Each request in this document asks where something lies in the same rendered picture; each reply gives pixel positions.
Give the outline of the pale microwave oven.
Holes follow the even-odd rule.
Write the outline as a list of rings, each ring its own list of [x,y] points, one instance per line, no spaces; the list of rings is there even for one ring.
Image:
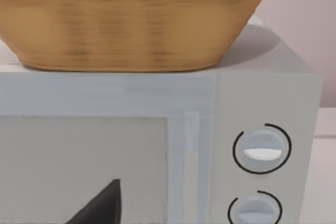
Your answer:
[[[0,71],[24,67],[0,41]],[[214,68],[196,72],[216,76],[208,221],[239,224],[238,201],[263,196],[278,213],[273,224],[299,220],[322,79],[256,17]],[[245,168],[238,141],[256,130],[279,133],[287,151],[282,162],[265,172]]]

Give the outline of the pale microwave knob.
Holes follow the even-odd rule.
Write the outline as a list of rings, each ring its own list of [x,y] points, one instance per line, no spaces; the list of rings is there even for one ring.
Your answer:
[[[277,213],[271,200],[263,196],[252,196],[238,201],[234,217],[239,224],[273,224]]]
[[[237,155],[241,164],[255,172],[265,172],[277,167],[286,151],[284,138],[271,130],[247,133],[237,145]]]

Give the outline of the woven wicker basket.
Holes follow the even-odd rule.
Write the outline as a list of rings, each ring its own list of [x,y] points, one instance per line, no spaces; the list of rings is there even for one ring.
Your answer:
[[[25,66],[177,72],[218,64],[261,0],[0,0],[0,39]]]

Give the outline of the microwave oven door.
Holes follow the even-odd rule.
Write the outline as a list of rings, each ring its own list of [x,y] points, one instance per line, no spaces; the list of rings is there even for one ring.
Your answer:
[[[0,71],[0,224],[65,222],[115,178],[125,223],[206,223],[215,89],[208,71]]]

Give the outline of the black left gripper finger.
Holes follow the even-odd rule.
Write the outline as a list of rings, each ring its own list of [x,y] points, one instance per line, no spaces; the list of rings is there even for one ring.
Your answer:
[[[120,179],[111,181],[65,224],[121,224]]]

